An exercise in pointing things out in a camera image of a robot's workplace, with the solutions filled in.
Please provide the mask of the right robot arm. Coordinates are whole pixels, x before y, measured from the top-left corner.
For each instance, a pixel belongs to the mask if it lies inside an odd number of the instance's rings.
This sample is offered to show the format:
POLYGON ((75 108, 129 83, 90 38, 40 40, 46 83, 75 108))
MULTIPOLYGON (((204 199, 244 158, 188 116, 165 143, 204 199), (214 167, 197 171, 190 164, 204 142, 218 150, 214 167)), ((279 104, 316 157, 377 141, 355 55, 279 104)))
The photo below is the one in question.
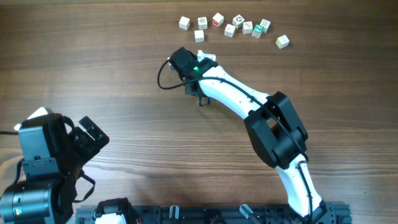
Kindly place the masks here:
POLYGON ((198 57, 184 47, 168 63, 185 87, 185 93, 217 100, 239 115, 257 156, 275 168, 288 195, 288 204, 310 222, 322 198, 313 186, 305 142, 308 133, 289 98, 256 91, 229 75, 208 57, 198 57))

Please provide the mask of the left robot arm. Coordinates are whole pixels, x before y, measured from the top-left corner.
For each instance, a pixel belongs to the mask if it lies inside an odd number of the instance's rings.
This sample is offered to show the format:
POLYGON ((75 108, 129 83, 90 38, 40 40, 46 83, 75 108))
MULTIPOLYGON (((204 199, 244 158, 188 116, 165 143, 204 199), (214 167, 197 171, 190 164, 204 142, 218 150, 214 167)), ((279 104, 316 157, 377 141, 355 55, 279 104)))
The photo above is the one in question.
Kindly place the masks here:
POLYGON ((22 122, 18 131, 23 159, 16 178, 1 197, 4 223, 67 223, 77 203, 76 182, 94 184, 83 166, 109 143, 109 137, 87 116, 75 126, 60 113, 22 122))

